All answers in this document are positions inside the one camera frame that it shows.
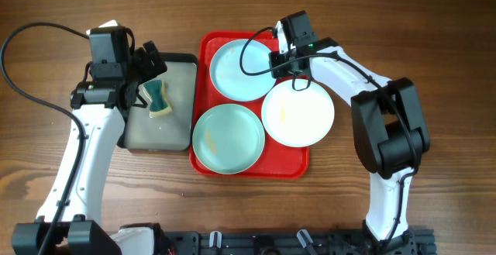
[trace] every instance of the plate rim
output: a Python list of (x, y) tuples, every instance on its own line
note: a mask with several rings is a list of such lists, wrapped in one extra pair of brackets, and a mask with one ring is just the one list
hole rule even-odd
[[(257, 128), (259, 129), (259, 131), (263, 131), (262, 132), (262, 136), (260, 136), (260, 138), (262, 139), (262, 143), (261, 143), (261, 149), (260, 149), (260, 153), (257, 155), (257, 158), (254, 160), (254, 162), (252, 162), (247, 168), (241, 170), (241, 171), (237, 171), (237, 172), (232, 172), (232, 173), (221, 173), (221, 172), (218, 172), (218, 171), (214, 171), (213, 169), (211, 169), (210, 167), (208, 167), (207, 165), (205, 165), (205, 163), (202, 162), (202, 160), (200, 159), (199, 155), (197, 154), (197, 151), (195, 149), (195, 130), (196, 130), (196, 127), (198, 126), (198, 123), (200, 122), (200, 119), (202, 119), (204, 116), (207, 116), (207, 113), (208, 112), (211, 112), (211, 110), (217, 108), (217, 107), (220, 107), (220, 106), (225, 106), (225, 105), (230, 105), (230, 106), (237, 106), (236, 108), (238, 109), (239, 107), (242, 109), (242, 110), (245, 110), (248, 112), (248, 114), (251, 114), (255, 117), (255, 119), (257, 119), (257, 121), (255, 121), (255, 125), (257, 126)], [(260, 157), (262, 156), (262, 153), (264, 152), (264, 149), (265, 149), (265, 143), (266, 143), (266, 140), (265, 140), (265, 128), (264, 128), (264, 125), (262, 123), (262, 121), (258, 118), (258, 116), (250, 109), (248, 109), (247, 107), (243, 106), (243, 105), (239, 105), (239, 104), (234, 104), (234, 103), (226, 103), (226, 104), (221, 104), (221, 105), (217, 105), (217, 106), (214, 106), (214, 107), (211, 107), (210, 109), (208, 109), (206, 112), (203, 113), (203, 115), (200, 116), (200, 118), (197, 120), (197, 122), (195, 123), (195, 127), (193, 128), (193, 134), (191, 136), (191, 146), (193, 147), (193, 152), (195, 153), (195, 156), (196, 158), (198, 159), (198, 161), (200, 161), (200, 163), (206, 167), (207, 169), (209, 169), (210, 171), (214, 172), (214, 173), (217, 173), (217, 174), (239, 174), (239, 173), (242, 173), (248, 169), (250, 169), (259, 159)]]
[[(270, 90), (272, 90), (272, 88), (274, 88), (275, 83), (276, 83), (276, 79), (275, 79), (275, 78), (273, 78), (273, 79), (274, 79), (274, 83), (272, 84), (272, 86), (270, 87), (270, 89), (269, 89), (267, 92), (265, 92), (263, 95), (261, 95), (261, 96), (260, 96), (260, 97), (258, 97), (258, 98), (255, 98), (255, 99), (249, 99), (249, 100), (239, 99), (239, 98), (236, 98), (236, 99), (234, 99), (234, 98), (230, 98), (229, 96), (227, 96), (227, 95), (225, 95), (224, 93), (222, 93), (222, 91), (218, 88), (218, 86), (217, 86), (217, 85), (215, 85), (215, 82), (214, 82), (214, 76), (212, 75), (212, 72), (213, 72), (213, 70), (212, 70), (212, 63), (213, 63), (213, 61), (215, 60), (215, 58), (216, 58), (216, 57), (217, 57), (217, 58), (219, 58), (219, 57), (218, 57), (218, 56), (219, 56), (219, 55), (218, 55), (219, 51), (220, 51), (223, 47), (225, 47), (225, 46), (227, 46), (227, 45), (229, 45), (229, 44), (231, 44), (231, 43), (238, 43), (239, 41), (244, 41), (244, 42), (246, 42), (247, 40), (248, 40), (248, 39), (236, 39), (236, 40), (232, 40), (232, 41), (229, 41), (228, 43), (223, 44), (223, 45), (222, 45), (222, 46), (221, 46), (221, 47), (220, 47), (220, 48), (219, 48), (219, 49), (218, 49), (218, 50), (214, 53), (214, 56), (212, 57), (212, 59), (210, 60), (210, 64), (208, 65), (208, 74), (210, 75), (210, 81), (212, 82), (212, 84), (213, 84), (214, 88), (216, 89), (216, 91), (218, 91), (218, 92), (219, 92), (222, 96), (226, 97), (227, 99), (230, 99), (230, 100), (233, 100), (233, 101), (237, 101), (237, 102), (250, 102), (250, 101), (255, 101), (255, 100), (257, 100), (257, 99), (260, 99), (260, 98), (262, 98), (263, 96), (267, 95), (267, 93), (269, 93), (269, 92), (270, 92)], [(267, 47), (266, 45), (264, 45), (263, 43), (261, 43), (261, 42), (259, 42), (259, 41), (256, 41), (256, 40), (251, 40), (251, 41), (250, 41), (250, 44), (251, 44), (251, 43), (259, 43), (262, 47), (265, 47), (265, 48), (269, 51), (269, 53), (271, 52), (271, 50), (269, 49), (269, 47)]]
[[(301, 81), (304, 81), (305, 83), (307, 82), (307, 80), (305, 79), (296, 79), (296, 81), (299, 82), (299, 80)], [(267, 96), (265, 97), (265, 99), (263, 100), (263, 103), (262, 103), (262, 109), (260, 110), (260, 117), (262, 118), (262, 124), (263, 124), (263, 127), (265, 129), (265, 131), (267, 132), (267, 134), (269, 134), (270, 138), (274, 139), (276, 142), (282, 144), (282, 145), (285, 145), (285, 146), (289, 146), (289, 147), (307, 147), (307, 146), (311, 146), (311, 145), (314, 145), (316, 143), (318, 143), (320, 140), (324, 139), (324, 137), (327, 135), (327, 133), (329, 133), (329, 131), (331, 130), (332, 128), (332, 125), (334, 124), (334, 118), (336, 117), (336, 109), (334, 107), (334, 101), (332, 100), (331, 96), (329, 95), (329, 93), (327, 93), (327, 91), (319, 84), (317, 84), (316, 82), (312, 81), (311, 85), (316, 85), (318, 86), (319, 88), (321, 88), (323, 91), (325, 91), (325, 93), (327, 94), (327, 96), (329, 97), (329, 100), (330, 100), (330, 103), (331, 103), (331, 106), (332, 106), (332, 110), (334, 111), (332, 113), (332, 119), (331, 119), (331, 124), (329, 126), (329, 129), (325, 132), (324, 136), (318, 140), (316, 140), (315, 142), (313, 143), (310, 143), (310, 144), (292, 144), (292, 143), (283, 143), (281, 142), (278, 138), (276, 139), (275, 136), (273, 136), (273, 132), (272, 132), (272, 129), (268, 128), (268, 124), (266, 124), (266, 118), (267, 118), (267, 106), (268, 106), (268, 102), (267, 100), (269, 98), (271, 98), (270, 94), (271, 93), (274, 93), (274, 90), (278, 87), (278, 86), (283, 86), (283, 84), (285, 83), (290, 83), (292, 82), (293, 80), (286, 80), (286, 81), (283, 81), (279, 84), (277, 84), (276, 86), (274, 86), (270, 91), (269, 93), (267, 93)]]

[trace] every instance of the table top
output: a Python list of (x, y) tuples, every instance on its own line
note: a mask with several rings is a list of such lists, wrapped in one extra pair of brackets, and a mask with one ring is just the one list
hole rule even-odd
[[(27, 22), (84, 31), (116, 19), (140, 45), (198, 54), (213, 30), (255, 31), (306, 10), (363, 66), (411, 78), (432, 145), (412, 182), (408, 221), (434, 229), (440, 254), (496, 250), (496, 0), (0, 0), (0, 39)], [(9, 45), (12, 80), (69, 107), (91, 59), (87, 41), (57, 29), (19, 34)], [(102, 205), (103, 227), (134, 222), (164, 229), (228, 231), (360, 228), (369, 174), (353, 147), (350, 108), (331, 92), (334, 125), (310, 149), (295, 181), (203, 177), (187, 152), (115, 149)], [(17, 222), (32, 222), (57, 173), (70, 128), (59, 112), (0, 81), (0, 253)]]

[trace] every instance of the red tray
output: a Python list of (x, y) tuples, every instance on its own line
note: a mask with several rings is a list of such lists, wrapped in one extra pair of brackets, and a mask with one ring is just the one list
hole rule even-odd
[[(210, 61), (215, 52), (224, 44), (237, 40), (248, 39), (254, 33), (215, 31), (203, 37), (200, 47), (200, 59), (198, 61), (198, 76), (196, 81), (195, 107), (193, 111), (193, 126), (204, 112), (217, 105), (236, 103), (243, 105), (254, 112), (260, 118), (262, 103), (265, 97), (251, 102), (236, 102), (221, 95), (214, 87), (210, 79)], [(262, 33), (257, 41), (267, 46), (270, 50), (278, 50), (278, 42), (272, 38), (270, 33)], [(234, 177), (265, 177), (291, 179), (301, 177), (308, 168), (308, 147), (289, 147), (276, 142), (265, 133), (265, 147), (258, 161), (248, 170)], [(219, 176), (207, 169), (196, 157), (193, 147), (189, 150), (189, 160), (193, 168), (200, 174)]]

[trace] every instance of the light blue plate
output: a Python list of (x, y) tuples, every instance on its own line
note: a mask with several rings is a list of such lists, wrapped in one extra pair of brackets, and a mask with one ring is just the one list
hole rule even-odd
[(219, 174), (237, 174), (253, 166), (264, 145), (265, 132), (258, 117), (236, 104), (209, 109), (193, 131), (196, 157)]
[[(210, 63), (210, 79), (217, 91), (229, 99), (247, 102), (264, 96), (276, 80), (271, 73), (260, 76), (245, 75), (239, 68), (239, 56), (247, 39), (234, 40), (222, 46)], [(251, 41), (243, 55), (243, 68), (255, 73), (269, 68), (270, 50), (257, 41)]]

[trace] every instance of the green sponge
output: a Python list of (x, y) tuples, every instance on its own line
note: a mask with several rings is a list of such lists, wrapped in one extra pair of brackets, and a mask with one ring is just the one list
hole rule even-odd
[(172, 112), (171, 104), (165, 95), (165, 83), (162, 80), (148, 81), (143, 85), (145, 95), (151, 100), (150, 117), (158, 117)]

